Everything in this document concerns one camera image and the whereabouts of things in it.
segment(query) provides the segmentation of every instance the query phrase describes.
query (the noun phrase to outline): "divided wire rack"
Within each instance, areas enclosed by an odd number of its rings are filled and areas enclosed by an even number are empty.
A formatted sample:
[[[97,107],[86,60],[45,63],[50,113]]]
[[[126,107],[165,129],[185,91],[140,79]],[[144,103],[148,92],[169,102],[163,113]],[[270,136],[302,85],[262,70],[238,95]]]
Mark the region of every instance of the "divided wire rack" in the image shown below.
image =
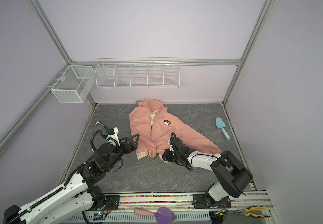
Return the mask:
[[[60,102],[83,103],[95,82],[92,66],[70,65],[51,91]]]
[[[104,58],[97,63],[100,88],[180,86],[178,58]]]

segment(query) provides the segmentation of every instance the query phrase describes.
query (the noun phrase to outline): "yellow and black pliers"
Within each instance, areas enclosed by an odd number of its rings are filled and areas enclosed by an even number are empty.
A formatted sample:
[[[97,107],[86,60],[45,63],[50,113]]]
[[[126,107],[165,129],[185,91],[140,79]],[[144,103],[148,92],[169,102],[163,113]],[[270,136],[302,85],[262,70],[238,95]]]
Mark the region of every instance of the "yellow and black pliers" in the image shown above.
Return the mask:
[[[249,207],[249,208],[245,208],[242,210],[238,210],[235,212],[235,214],[237,215],[244,215],[244,216],[250,216],[250,217],[255,217],[255,218],[264,218],[264,217],[271,217],[270,215],[256,215],[253,213],[250,213],[250,211],[254,210],[254,209],[266,209],[266,206],[253,206],[253,207]]]

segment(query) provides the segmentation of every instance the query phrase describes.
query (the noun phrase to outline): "jacket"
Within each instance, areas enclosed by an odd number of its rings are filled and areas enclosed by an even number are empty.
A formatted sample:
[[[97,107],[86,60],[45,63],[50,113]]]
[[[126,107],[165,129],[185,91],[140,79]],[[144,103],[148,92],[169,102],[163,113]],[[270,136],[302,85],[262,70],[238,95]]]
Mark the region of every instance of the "jacket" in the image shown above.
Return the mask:
[[[129,114],[131,134],[140,134],[138,159],[145,156],[155,157],[157,153],[163,155],[170,146],[168,140],[172,132],[191,149],[203,153],[217,154],[221,150],[209,139],[184,124],[176,116],[168,113],[163,103],[154,99],[137,101],[138,106]],[[151,113],[156,113],[154,120]]]

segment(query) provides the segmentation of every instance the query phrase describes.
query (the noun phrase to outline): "gray marble tabletop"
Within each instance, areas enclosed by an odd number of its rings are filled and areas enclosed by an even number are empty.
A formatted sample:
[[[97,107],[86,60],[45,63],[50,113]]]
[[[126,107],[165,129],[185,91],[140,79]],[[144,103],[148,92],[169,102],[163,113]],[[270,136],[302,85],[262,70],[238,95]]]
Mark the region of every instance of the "gray marble tabletop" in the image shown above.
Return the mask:
[[[240,157],[235,141],[231,135],[221,104],[166,104],[168,112],[180,118],[184,123],[213,141],[221,150],[229,150]],[[89,139],[92,134],[102,128],[94,125],[100,120],[108,128],[118,127],[119,138],[130,136],[129,113],[136,105],[98,105],[92,121],[87,128],[70,170],[83,163],[92,155]],[[226,140],[222,130],[216,127],[216,118],[221,117],[226,123],[226,131],[231,136]],[[94,139],[98,148],[107,141],[100,136]],[[147,156],[137,160],[135,152],[123,156],[123,166],[116,173],[109,172],[99,181],[104,193],[123,192],[197,192],[206,191],[211,184],[217,182],[213,172],[201,168],[192,171],[173,163],[165,163],[159,157]]]

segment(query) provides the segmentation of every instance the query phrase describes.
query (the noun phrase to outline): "snoopy patch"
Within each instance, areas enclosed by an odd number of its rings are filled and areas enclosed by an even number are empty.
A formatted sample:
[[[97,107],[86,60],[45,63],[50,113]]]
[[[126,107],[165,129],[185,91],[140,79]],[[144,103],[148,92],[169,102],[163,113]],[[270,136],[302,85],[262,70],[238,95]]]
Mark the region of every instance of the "snoopy patch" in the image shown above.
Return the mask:
[[[164,120],[164,123],[165,123],[165,125],[170,125],[171,124],[171,122],[168,121],[168,120]]]

